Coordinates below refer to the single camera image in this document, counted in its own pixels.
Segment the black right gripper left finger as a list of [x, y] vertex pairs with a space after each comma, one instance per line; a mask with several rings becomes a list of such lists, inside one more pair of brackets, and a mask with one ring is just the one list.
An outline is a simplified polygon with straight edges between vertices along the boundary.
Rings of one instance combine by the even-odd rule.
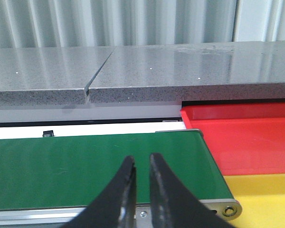
[[136, 168], [127, 156], [104, 190], [63, 228], [134, 228]]

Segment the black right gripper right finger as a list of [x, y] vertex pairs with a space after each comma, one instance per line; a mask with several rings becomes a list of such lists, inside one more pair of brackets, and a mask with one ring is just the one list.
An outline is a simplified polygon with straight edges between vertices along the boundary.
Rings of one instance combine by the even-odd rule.
[[231, 228], [179, 180], [160, 153], [150, 155], [150, 206], [154, 228]]

